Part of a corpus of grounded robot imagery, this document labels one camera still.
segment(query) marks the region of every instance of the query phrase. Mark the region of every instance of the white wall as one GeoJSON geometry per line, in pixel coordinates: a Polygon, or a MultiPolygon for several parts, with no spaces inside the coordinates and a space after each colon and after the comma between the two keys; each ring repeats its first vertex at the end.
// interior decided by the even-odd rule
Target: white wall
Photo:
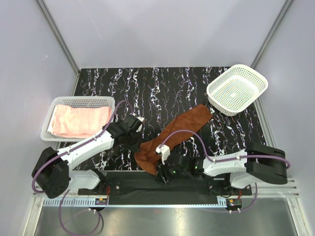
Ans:
{"type": "Polygon", "coordinates": [[[315,233],[314,13],[314,0],[295,1],[257,70],[269,81],[262,103],[315,233]]]}
{"type": "Polygon", "coordinates": [[[251,65],[284,0],[44,0],[81,68],[251,65]]]}
{"type": "Polygon", "coordinates": [[[0,1],[0,235],[17,236],[31,202],[31,173],[54,143],[39,135],[51,101],[75,74],[34,0],[0,1]]]}

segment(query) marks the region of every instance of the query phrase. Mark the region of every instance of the brown towel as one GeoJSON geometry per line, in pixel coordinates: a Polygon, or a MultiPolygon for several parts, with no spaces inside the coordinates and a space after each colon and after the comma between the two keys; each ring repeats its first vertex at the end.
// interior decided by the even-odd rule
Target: brown towel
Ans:
{"type": "MultiPolygon", "coordinates": [[[[160,135],[146,143],[142,143],[140,146],[140,152],[134,154],[134,158],[138,165],[146,172],[156,175],[157,169],[155,167],[156,162],[161,159],[159,155],[156,155],[156,148],[158,145],[167,138],[168,135],[176,130],[188,129],[197,132],[211,119],[211,113],[204,105],[198,105],[189,111],[177,116],[166,128],[160,133],[160,135]]],[[[170,150],[177,144],[190,138],[193,134],[188,132],[180,132],[174,134],[166,141],[166,145],[170,150]]]]}

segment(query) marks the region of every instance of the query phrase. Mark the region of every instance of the metal floor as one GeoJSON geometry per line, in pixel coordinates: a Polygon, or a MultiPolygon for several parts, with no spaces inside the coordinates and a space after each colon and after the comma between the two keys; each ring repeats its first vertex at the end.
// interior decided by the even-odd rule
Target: metal floor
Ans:
{"type": "MultiPolygon", "coordinates": [[[[244,199],[249,204],[251,199],[244,199]]],[[[81,207],[63,207],[63,222],[81,207]]],[[[200,208],[107,208],[101,211],[99,236],[297,236],[286,200],[259,199],[249,211],[213,213],[200,208]]],[[[76,234],[89,233],[97,216],[84,212],[66,224],[76,234]]],[[[43,207],[36,236],[68,235],[59,225],[58,208],[43,207]]]]}

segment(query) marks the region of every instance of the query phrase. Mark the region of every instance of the table surface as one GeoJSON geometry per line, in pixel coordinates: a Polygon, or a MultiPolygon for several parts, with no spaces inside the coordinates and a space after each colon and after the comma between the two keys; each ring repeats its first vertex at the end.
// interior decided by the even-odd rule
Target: table surface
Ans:
{"type": "MultiPolygon", "coordinates": [[[[116,103],[128,100],[135,113],[145,118],[142,142],[152,140],[177,115],[205,104],[213,118],[198,132],[209,155],[239,151],[249,142],[265,144],[254,107],[227,117],[207,100],[207,85],[228,67],[95,68],[82,69],[75,96],[111,96],[116,103]]],[[[118,109],[115,120],[124,118],[129,108],[118,109]]],[[[189,158],[203,155],[201,143],[192,137],[175,147],[189,158]]],[[[140,170],[133,153],[119,148],[103,151],[79,165],[76,170],[140,170]]]]}
{"type": "MultiPolygon", "coordinates": [[[[76,234],[87,234],[97,223],[96,215],[82,207],[63,207],[63,222],[76,234]]],[[[99,236],[297,236],[284,199],[258,199],[255,206],[237,214],[213,213],[202,208],[106,208],[99,236]]],[[[43,207],[35,236],[65,236],[58,220],[58,207],[43,207]]]]}

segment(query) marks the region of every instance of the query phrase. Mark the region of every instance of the mesh basket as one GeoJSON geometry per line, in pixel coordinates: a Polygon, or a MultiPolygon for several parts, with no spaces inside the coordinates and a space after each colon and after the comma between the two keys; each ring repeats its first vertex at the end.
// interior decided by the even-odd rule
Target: mesh basket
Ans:
{"type": "Polygon", "coordinates": [[[43,127],[41,129],[40,137],[44,141],[55,142],[78,142],[83,139],[76,138],[61,138],[48,132],[49,123],[53,116],[54,108],[58,104],[67,105],[73,108],[99,108],[99,107],[111,107],[112,112],[115,109],[115,100],[112,97],[97,97],[97,96],[76,96],[76,97],[57,97],[55,98],[47,112],[47,116],[43,127]]]}
{"type": "Polygon", "coordinates": [[[209,102],[227,116],[234,116],[253,103],[268,81],[246,65],[234,65],[207,87],[209,102]]]}

